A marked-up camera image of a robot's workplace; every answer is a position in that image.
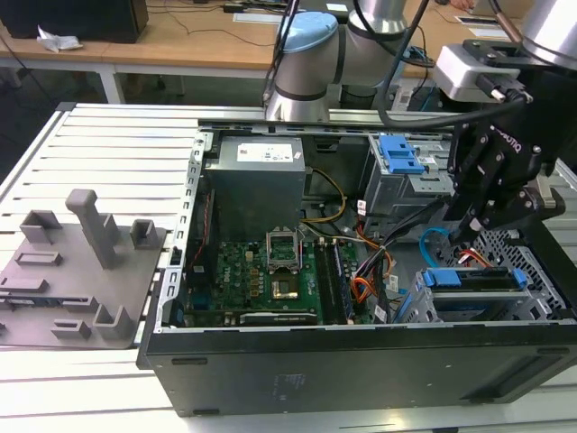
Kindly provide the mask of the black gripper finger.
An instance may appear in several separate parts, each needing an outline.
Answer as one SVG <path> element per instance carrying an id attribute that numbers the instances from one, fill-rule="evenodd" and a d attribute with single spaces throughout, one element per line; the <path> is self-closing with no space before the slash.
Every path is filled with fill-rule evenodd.
<path id="1" fill-rule="evenodd" d="M 471 206 L 470 185 L 466 160 L 477 139 L 475 125 L 457 125 L 453 130 L 447 172 L 452 177 L 453 194 L 448 202 L 444 220 L 461 220 Z"/>
<path id="2" fill-rule="evenodd" d="M 476 144 L 466 160 L 472 202 L 463 219 L 451 220 L 457 224 L 450 234 L 452 244 L 473 240 L 484 227 L 486 210 L 490 202 L 496 199 L 498 179 L 502 176 L 509 154 L 508 146 L 500 135 L 477 134 Z"/>

